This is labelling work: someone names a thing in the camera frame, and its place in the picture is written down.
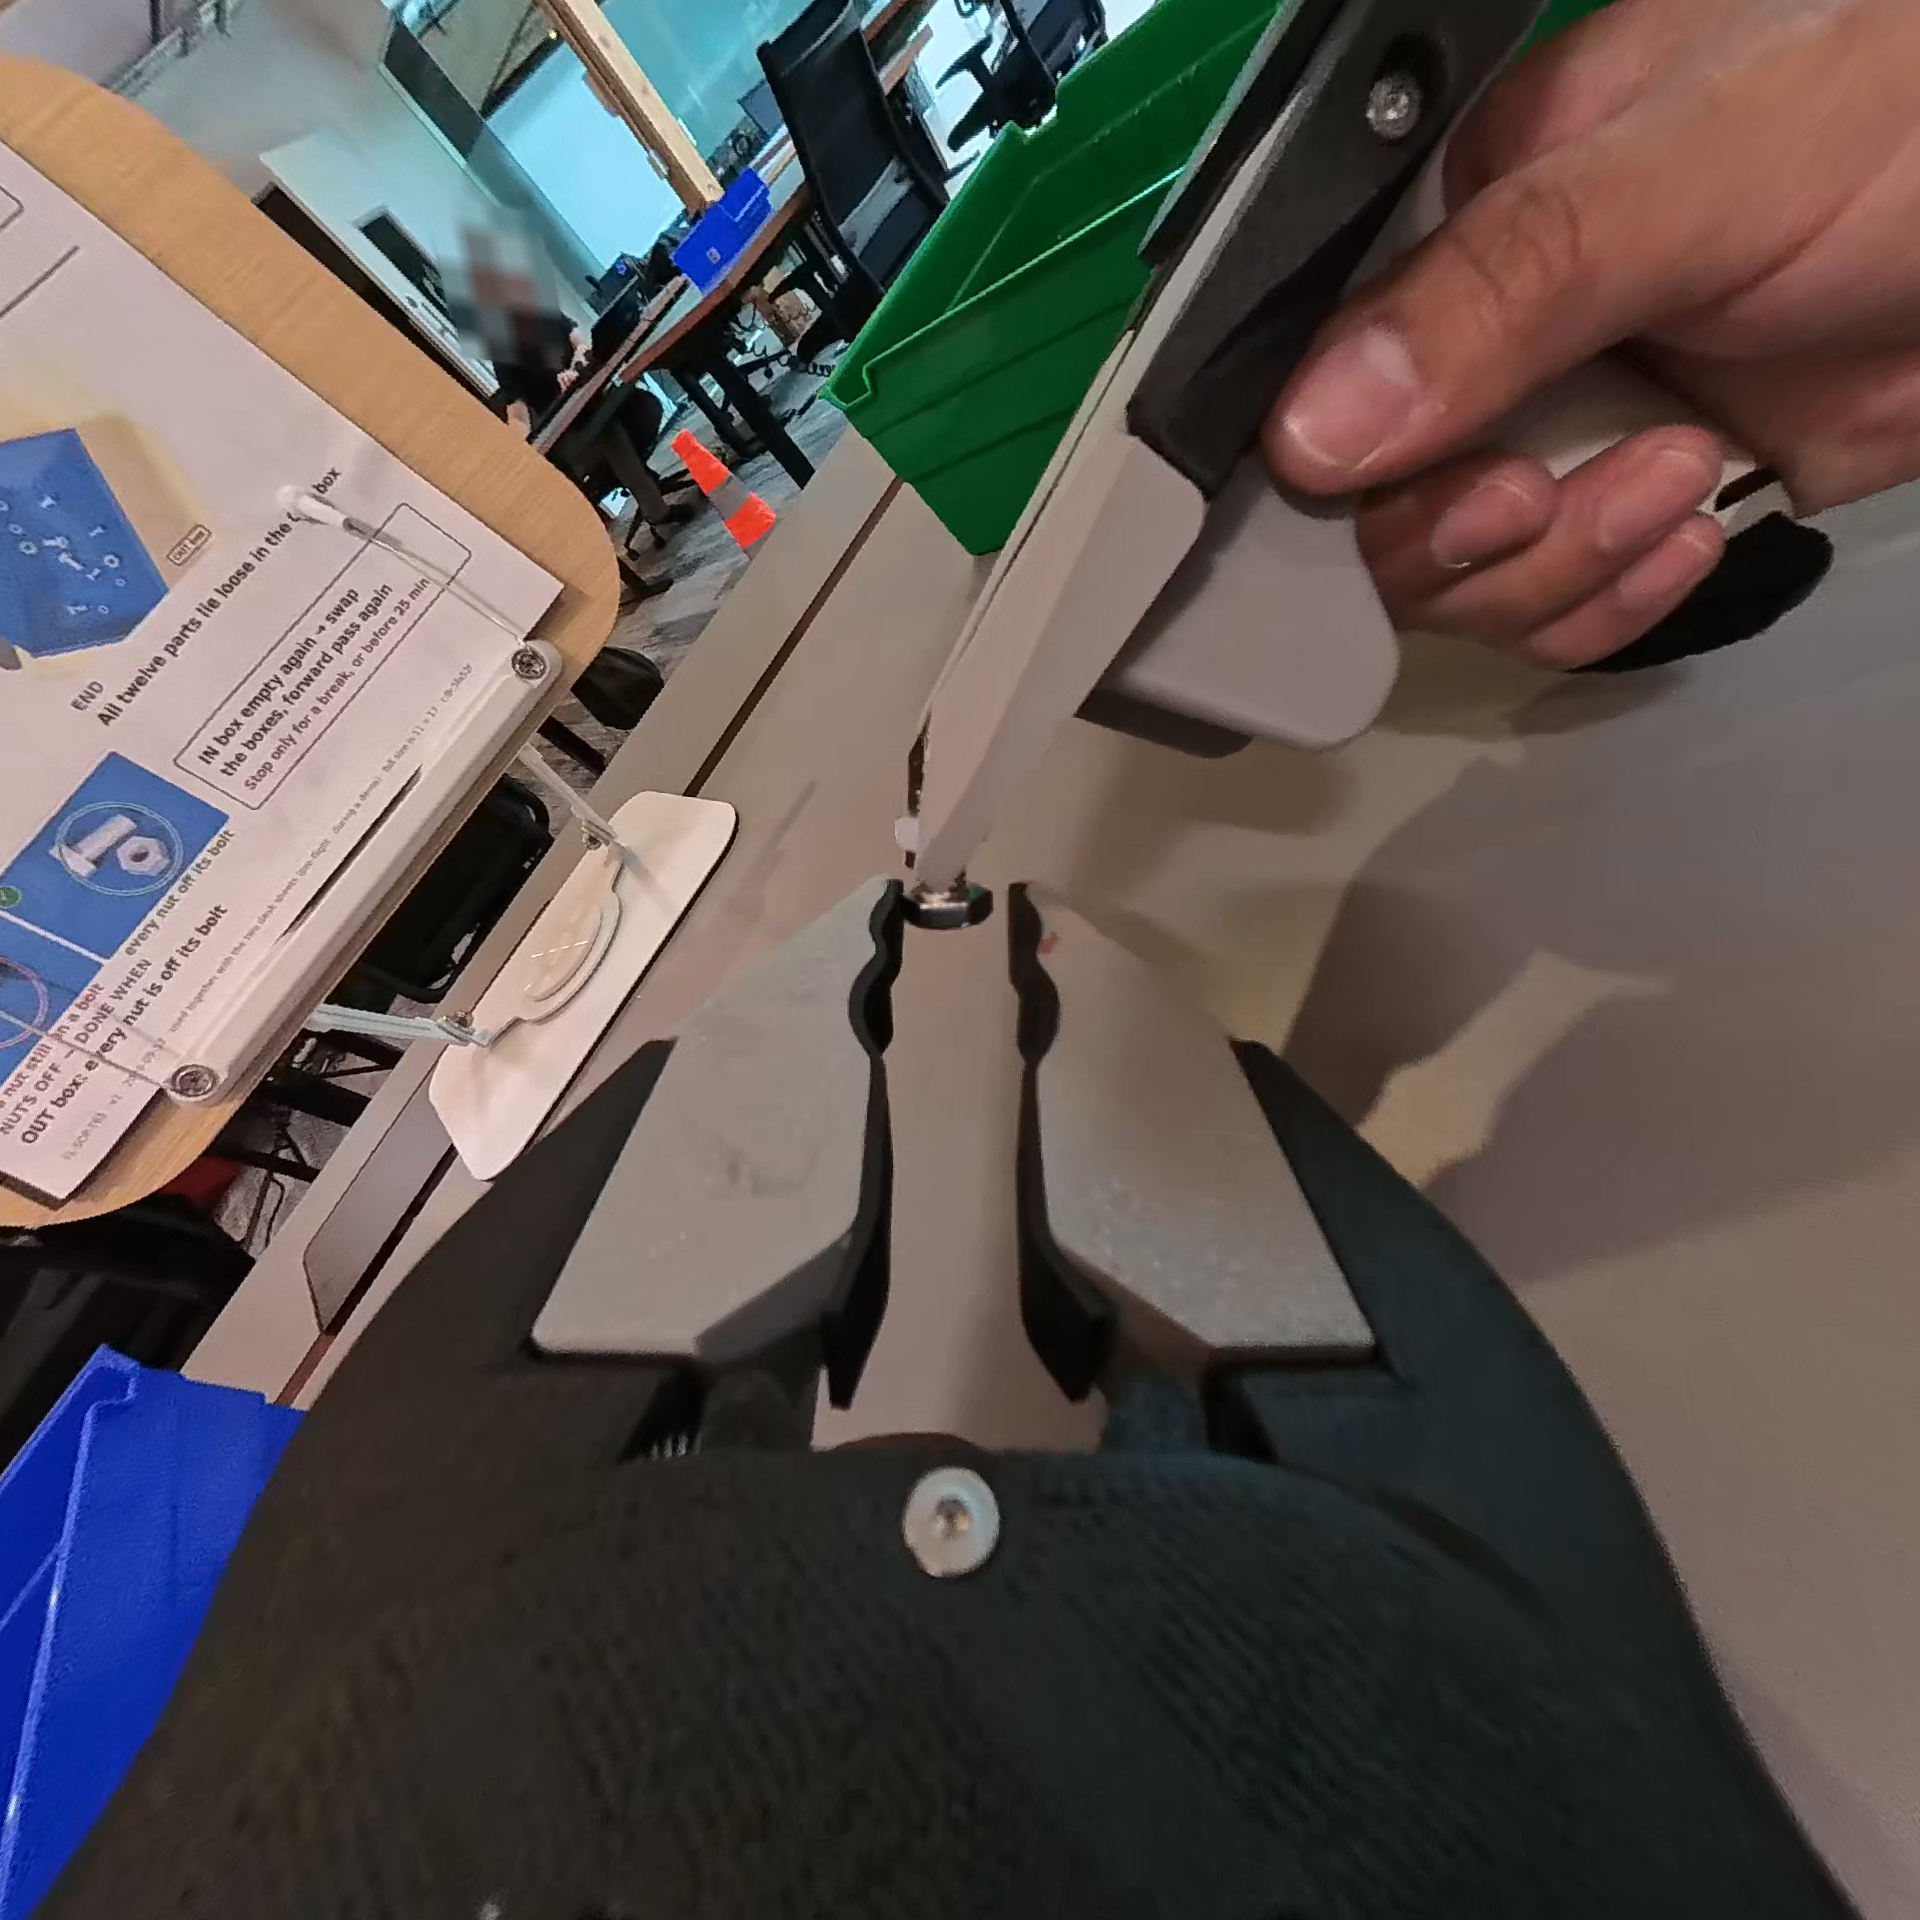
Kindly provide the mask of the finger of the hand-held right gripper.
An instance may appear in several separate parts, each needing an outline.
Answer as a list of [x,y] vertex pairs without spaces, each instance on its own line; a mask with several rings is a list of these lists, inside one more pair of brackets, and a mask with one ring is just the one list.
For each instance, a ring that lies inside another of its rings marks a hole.
[[924,708],[908,755],[899,852],[911,886],[966,876],[1010,793],[1068,715],[1115,731],[1236,750],[1248,739],[1335,747],[1387,702],[1402,650],[1360,635],[1358,664],[1298,641],[1309,613],[1252,612],[1229,592],[1198,635],[1176,621],[1163,644],[1140,638],[1170,573],[1198,543],[1202,497],[1132,440],[1132,322],[1097,367],[1003,548]]

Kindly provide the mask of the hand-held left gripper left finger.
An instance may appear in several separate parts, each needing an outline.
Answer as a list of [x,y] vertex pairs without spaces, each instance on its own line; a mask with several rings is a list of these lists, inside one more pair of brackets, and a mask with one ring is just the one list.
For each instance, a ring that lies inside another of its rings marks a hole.
[[719,1374],[822,1371],[848,1406],[889,1295],[899,883],[870,876],[681,1024],[532,1342]]

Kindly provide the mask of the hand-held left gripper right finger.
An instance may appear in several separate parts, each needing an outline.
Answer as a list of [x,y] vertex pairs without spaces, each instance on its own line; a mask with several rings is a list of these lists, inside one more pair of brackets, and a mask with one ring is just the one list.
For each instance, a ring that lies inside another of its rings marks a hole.
[[1041,883],[1009,890],[1009,973],[1019,1321],[1054,1386],[1376,1356],[1229,1034]]

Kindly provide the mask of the green plastic bin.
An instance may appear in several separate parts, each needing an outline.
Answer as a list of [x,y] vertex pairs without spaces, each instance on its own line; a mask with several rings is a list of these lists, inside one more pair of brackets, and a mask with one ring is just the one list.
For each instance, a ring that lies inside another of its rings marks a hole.
[[1285,2],[1153,2],[1003,130],[829,379],[971,552],[1003,548],[1147,280],[1141,243]]

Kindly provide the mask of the blue plastic bin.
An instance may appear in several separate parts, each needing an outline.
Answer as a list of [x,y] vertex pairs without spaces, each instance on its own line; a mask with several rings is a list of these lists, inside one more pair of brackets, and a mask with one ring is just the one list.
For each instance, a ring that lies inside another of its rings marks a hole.
[[153,1731],[299,1419],[97,1349],[5,1469],[5,1916],[62,1875]]

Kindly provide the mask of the person's right hand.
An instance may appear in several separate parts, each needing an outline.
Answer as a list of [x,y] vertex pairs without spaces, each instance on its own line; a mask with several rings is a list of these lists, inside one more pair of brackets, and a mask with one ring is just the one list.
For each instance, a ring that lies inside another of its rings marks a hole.
[[1913,2],[1612,2],[1551,38],[1261,447],[1354,497],[1395,627],[1577,670],[1717,570],[1724,440],[1800,516],[1918,478]]

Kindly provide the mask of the white tablet stand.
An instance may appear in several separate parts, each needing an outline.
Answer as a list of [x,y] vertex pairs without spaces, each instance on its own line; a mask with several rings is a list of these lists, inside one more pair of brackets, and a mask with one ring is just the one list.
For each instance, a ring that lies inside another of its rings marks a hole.
[[172,1010],[149,1071],[143,1128],[213,1132],[420,886],[502,766],[545,782],[582,851],[532,928],[480,988],[474,1013],[395,1024],[395,1043],[451,1055],[432,1103],[474,1174],[502,1171],[554,1112],[620,1001],[732,851],[727,803],[640,793],[589,803],[538,769],[532,712],[558,678],[547,644],[494,645],[432,696],[392,739],[344,715],[228,825],[220,858],[184,902],[220,921],[180,956],[151,1013]]

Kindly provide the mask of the orange traffic cone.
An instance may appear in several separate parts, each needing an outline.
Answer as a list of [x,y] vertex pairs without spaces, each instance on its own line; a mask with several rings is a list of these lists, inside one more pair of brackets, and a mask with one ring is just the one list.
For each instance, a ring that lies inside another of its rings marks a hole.
[[778,525],[778,513],[770,507],[770,500],[751,493],[746,479],[690,427],[675,430],[669,446],[698,493],[707,497],[707,507],[713,507],[719,516],[732,541],[743,552],[751,552],[751,548],[762,541]]

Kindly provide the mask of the black office chair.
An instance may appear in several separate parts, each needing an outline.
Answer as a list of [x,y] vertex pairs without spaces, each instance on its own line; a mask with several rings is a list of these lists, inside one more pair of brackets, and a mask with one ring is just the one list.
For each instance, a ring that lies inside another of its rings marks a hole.
[[810,191],[837,300],[859,329],[946,211],[946,187],[908,141],[856,2],[806,2],[757,45]]

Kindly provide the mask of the small blue bin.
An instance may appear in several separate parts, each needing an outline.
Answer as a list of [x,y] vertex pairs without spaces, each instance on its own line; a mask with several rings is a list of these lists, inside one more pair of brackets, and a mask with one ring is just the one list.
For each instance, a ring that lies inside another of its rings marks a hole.
[[770,220],[770,211],[770,182],[755,165],[743,165],[672,246],[675,271],[690,289],[707,293],[741,259],[748,238]]

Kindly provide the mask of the wooden instruction board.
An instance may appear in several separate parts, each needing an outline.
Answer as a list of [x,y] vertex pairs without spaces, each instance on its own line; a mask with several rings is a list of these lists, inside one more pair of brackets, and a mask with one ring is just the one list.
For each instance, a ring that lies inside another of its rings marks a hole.
[[151,1198],[213,1148],[324,991],[362,962],[513,755],[596,659],[611,635],[615,562],[585,500],[538,450],[518,443],[478,399],[456,396],[449,372],[432,372],[422,350],[401,347],[391,322],[149,111],[62,66],[5,54],[3,141],[558,583],[558,600],[531,638],[547,653],[541,680],[509,670],[524,699],[480,758],[468,758],[439,794],[422,774],[373,828],[373,880],[328,883],[305,914],[321,922],[324,943],[299,962],[273,962],[273,1018],[220,1085],[187,1103],[153,1094],[105,1164],[62,1202],[3,1183],[3,1225],[38,1228]]

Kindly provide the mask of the printed instruction sheet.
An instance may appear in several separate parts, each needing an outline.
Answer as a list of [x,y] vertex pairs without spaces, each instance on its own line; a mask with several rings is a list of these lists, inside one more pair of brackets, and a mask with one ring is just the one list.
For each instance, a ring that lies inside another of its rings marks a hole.
[[509,742],[558,583],[3,152],[3,1180],[239,1082]]

